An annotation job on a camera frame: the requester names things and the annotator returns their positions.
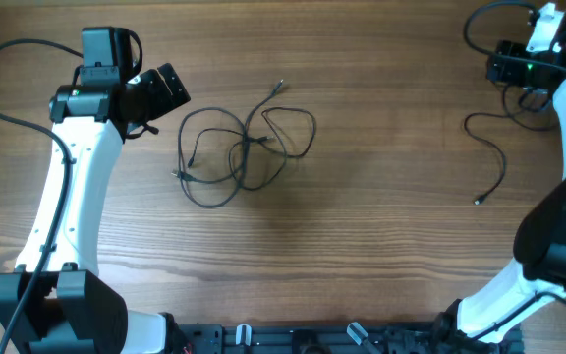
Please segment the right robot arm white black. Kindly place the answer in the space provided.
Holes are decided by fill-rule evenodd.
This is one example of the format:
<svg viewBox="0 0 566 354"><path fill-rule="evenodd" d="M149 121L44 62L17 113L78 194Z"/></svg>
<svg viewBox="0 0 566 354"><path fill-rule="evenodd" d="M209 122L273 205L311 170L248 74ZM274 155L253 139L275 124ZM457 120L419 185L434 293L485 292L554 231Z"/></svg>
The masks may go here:
<svg viewBox="0 0 566 354"><path fill-rule="evenodd" d="M522 221L513 258L483 289L456 300L429 333L431 352L507 352L504 336L551 302L566 306L566 9L526 1L526 44L501 41L488 51L487 78L505 88L546 95L558 119L563 179Z"/></svg>

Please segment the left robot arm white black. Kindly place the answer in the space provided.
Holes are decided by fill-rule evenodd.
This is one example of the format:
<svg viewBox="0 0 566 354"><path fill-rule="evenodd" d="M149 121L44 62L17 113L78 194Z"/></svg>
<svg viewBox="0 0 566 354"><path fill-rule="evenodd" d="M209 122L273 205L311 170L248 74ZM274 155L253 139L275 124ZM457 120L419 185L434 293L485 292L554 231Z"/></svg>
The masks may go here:
<svg viewBox="0 0 566 354"><path fill-rule="evenodd" d="M21 353L191 353L167 313L130 310L98 275L99 224L125 141L187 103L170 65L142 69L124 28L86 28L83 62L51 98L51 159L39 209L14 269L0 273L0 348Z"/></svg>

